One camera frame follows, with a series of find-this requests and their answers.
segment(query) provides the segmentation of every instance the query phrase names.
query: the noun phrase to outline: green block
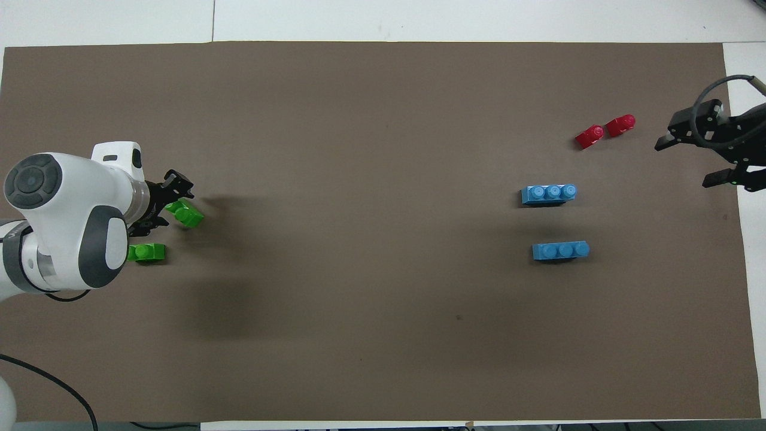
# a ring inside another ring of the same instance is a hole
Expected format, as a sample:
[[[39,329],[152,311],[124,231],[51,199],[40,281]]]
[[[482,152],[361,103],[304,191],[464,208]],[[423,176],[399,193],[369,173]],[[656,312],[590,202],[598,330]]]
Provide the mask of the green block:
[[[138,244],[128,248],[128,260],[131,262],[157,262],[165,259],[164,244]]]
[[[181,224],[187,228],[193,228],[205,218],[205,216],[199,212],[188,200],[179,199],[173,203],[169,203],[165,206],[165,209],[172,212],[175,219],[180,221]]]

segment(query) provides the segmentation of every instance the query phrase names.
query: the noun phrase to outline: brown mat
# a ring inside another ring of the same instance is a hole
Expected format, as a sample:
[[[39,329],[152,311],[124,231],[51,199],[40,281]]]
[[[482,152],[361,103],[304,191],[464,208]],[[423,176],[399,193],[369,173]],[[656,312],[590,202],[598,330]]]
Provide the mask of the brown mat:
[[[735,189],[700,186],[725,162],[653,149],[720,44],[10,48],[4,73],[0,171],[135,140],[208,215],[82,301],[0,304],[0,349],[101,420],[760,416]],[[519,208],[564,182],[574,202]],[[20,420],[85,420],[0,374]]]

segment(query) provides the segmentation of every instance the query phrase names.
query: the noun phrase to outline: black wire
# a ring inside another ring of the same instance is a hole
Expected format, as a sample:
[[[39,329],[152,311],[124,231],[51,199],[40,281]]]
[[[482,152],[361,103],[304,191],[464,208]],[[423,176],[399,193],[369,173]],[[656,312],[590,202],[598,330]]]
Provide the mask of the black wire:
[[[87,295],[89,293],[90,293],[90,290],[87,290],[87,291],[84,291],[83,293],[79,294],[78,296],[75,296],[75,297],[72,297],[72,298],[62,298],[60,296],[56,296],[56,295],[50,294],[50,293],[45,294],[45,296],[49,297],[50,299],[52,299],[54,301],[59,301],[59,302],[75,302],[76,300],[82,298],[83,296],[85,296],[85,295]]]
[[[198,425],[196,423],[174,423],[172,425],[163,425],[163,426],[149,426],[149,425],[144,425],[138,422],[131,422],[130,424],[138,426],[139,428],[143,428],[143,429],[198,428]]]
[[[742,79],[747,82],[752,81],[755,79],[755,76],[753,75],[732,75],[727,76],[724,78],[721,78],[717,80],[716,82],[710,84],[705,90],[702,91],[702,93],[697,97],[697,100],[695,100],[694,104],[692,105],[692,113],[691,117],[689,118],[689,128],[692,130],[692,137],[694,138],[697,143],[702,146],[703,148],[710,148],[712,150],[725,150],[728,149],[730,146],[737,146],[740,143],[745,142],[746,140],[754,137],[756,134],[760,133],[764,129],[766,129],[766,121],[761,122],[756,127],[754,127],[749,132],[745,133],[744,135],[734,138],[733,140],[727,141],[727,142],[711,142],[709,140],[706,140],[702,137],[702,135],[699,134],[699,129],[697,129],[697,113],[699,112],[699,106],[702,104],[702,100],[710,93],[714,88],[717,86],[728,82],[728,81],[734,81]]]
[[[27,364],[23,360],[16,359],[14,357],[10,357],[5,354],[0,354],[0,360],[4,360],[5,362],[9,362],[14,365],[18,365],[21,368],[26,368],[27,370],[30,370],[33,373],[39,374],[46,379],[50,380],[53,383],[56,383],[59,387],[66,390],[71,396],[77,399],[77,401],[80,401],[80,404],[85,407],[85,411],[88,413],[88,417],[90,418],[90,425],[93,427],[93,431],[98,431],[98,422],[96,422],[96,415],[93,414],[93,409],[90,408],[90,404],[83,398],[82,395],[80,395],[76,390],[72,389],[71,386],[64,383],[61,379],[54,376],[51,373],[48,373],[46,370],[42,370],[40,368],[37,368],[36,366],[32,364]]]

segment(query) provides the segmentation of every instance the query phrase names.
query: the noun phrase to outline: blue lego brick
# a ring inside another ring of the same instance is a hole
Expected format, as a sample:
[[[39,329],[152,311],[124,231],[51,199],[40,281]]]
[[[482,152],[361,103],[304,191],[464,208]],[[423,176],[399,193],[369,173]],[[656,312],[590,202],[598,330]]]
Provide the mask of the blue lego brick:
[[[584,258],[589,252],[591,247],[585,241],[549,242],[532,246],[532,256],[536,261]]]
[[[574,184],[551,184],[550,186],[527,186],[522,189],[522,204],[551,205],[573,200],[577,196]]]

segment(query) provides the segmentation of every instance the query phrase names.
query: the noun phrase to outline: red block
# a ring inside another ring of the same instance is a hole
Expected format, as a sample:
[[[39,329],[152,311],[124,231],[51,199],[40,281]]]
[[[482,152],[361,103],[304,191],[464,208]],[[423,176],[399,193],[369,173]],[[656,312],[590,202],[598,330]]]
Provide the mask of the red block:
[[[590,126],[583,133],[580,133],[579,135],[577,135],[575,140],[577,140],[582,146],[582,149],[585,150],[589,146],[595,144],[596,141],[601,139],[602,137],[604,137],[604,128],[599,126],[598,124],[594,124],[593,126]]]
[[[609,130],[609,136],[618,137],[621,134],[636,126],[636,117],[628,114],[622,117],[617,117],[614,120],[607,123],[607,130]]]

